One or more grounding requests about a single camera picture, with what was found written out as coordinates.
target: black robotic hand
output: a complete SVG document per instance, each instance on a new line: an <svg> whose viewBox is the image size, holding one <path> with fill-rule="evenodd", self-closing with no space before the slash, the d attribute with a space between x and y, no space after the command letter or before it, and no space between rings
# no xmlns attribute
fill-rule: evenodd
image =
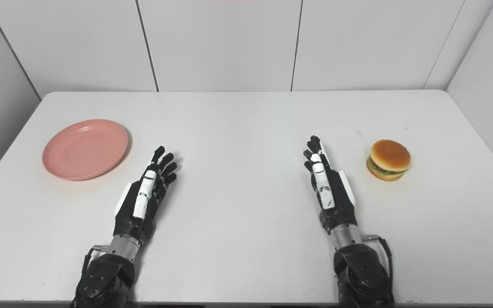
<svg viewBox="0 0 493 308"><path fill-rule="evenodd" d="M304 166L311 173L311 185L321 206L319 219L330 235L336 252L334 271L338 278L339 306L393 305L391 250L377 235L362 236L355 218L355 198L344 171L332 169L317 136L307 142ZM363 244L380 240L389 260L389 276L376 250Z"/></svg>
<svg viewBox="0 0 493 308"><path fill-rule="evenodd" d="M174 170L178 167L172 162L172 153L168 153L158 163L164 152L163 146L157 148L142 177L125 188L120 201L121 208L115 216L114 236L129 234L143 243L153 235L153 219L167 187L176 180Z"/></svg>
<svg viewBox="0 0 493 308"><path fill-rule="evenodd" d="M129 301L136 278L134 258L153 235L159 204L176 179L173 171L177 164L171 163L174 155L169 153L159 162L164 152L163 146L157 148L142 177L125 187L115 216L113 240L109 246L95 245L85 256L71 307L123 308ZM105 254L90 262L94 250Z"/></svg>
<svg viewBox="0 0 493 308"><path fill-rule="evenodd" d="M332 169L319 137L311 136L307 147L309 150L303 152L307 158L304 166L311 173L311 185L321 205L319 219L323 228L330 234L338 225L357 225L355 198L345 173Z"/></svg>

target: hamburger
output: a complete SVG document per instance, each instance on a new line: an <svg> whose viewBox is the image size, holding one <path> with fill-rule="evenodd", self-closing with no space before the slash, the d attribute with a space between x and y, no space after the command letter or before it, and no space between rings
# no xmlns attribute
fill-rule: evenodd
<svg viewBox="0 0 493 308"><path fill-rule="evenodd" d="M366 167L375 177L384 181L396 181L403 177L410 166L407 148L393 140L380 140L372 145Z"/></svg>

